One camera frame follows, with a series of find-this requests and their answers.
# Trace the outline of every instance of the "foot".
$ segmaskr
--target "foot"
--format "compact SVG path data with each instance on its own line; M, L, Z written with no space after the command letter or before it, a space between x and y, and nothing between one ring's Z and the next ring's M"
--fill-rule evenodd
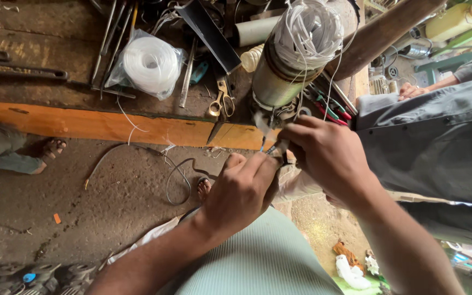
M58 155L61 154L64 148L67 147L67 143L62 141L62 140L51 140L47 143L45 146L45 152L43 153L42 156L42 163L41 165L32 172L32 174L39 174L43 172L43 170L47 167L46 162L50 162L51 160L54 160L56 158L55 152L57 152Z
M211 187L210 181L206 178L198 183L198 196L200 197L200 201L202 203L205 202L207 196L209 195Z

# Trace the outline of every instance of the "dirt floor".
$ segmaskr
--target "dirt floor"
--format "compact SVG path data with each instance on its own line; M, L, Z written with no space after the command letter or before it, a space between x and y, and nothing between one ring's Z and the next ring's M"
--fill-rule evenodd
M42 137L32 136L29 142ZM0 170L0 264L59 262L100 263L154 226L183 214L199 204L196 181L201 176L184 165L193 186L190 199L172 206L165 196L170 165L163 157L134 146L112 151L90 179L85 179L101 156L118 142L68 139L68 147L39 175L21 175ZM145 145L158 151L162 145ZM33 145L26 153L34 154ZM253 151L237 151L246 157ZM167 156L178 164L196 158L196 168L217 175L229 154L210 154L198 147L177 146ZM178 173L169 182L175 202L183 200L188 187ZM336 275L332 246L342 239L362 260L369 248L358 223L350 213L332 207L325 198L312 197L277 205L304 231L325 270ZM56 224L54 214L59 214Z

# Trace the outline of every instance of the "yellow bottle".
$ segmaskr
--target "yellow bottle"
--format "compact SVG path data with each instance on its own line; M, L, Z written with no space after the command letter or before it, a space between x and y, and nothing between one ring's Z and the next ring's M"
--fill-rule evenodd
M443 42L469 29L472 29L472 4L460 3L429 22L425 35L433 42Z

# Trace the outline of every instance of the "gray shirt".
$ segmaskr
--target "gray shirt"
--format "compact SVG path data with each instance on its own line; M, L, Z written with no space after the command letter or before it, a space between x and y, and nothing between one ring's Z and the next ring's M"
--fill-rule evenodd
M401 102L358 98L357 133L386 188L472 203L472 62L454 75L461 84Z

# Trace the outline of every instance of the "wooden post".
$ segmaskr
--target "wooden post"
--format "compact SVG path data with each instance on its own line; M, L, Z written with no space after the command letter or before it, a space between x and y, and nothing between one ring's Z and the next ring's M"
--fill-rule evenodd
M340 67L338 58L325 66L335 80L343 80L358 73L389 48L399 37L409 31L418 22L435 12L446 0L403 0L375 20L358 29L351 46L344 51ZM345 37L344 46L353 34Z

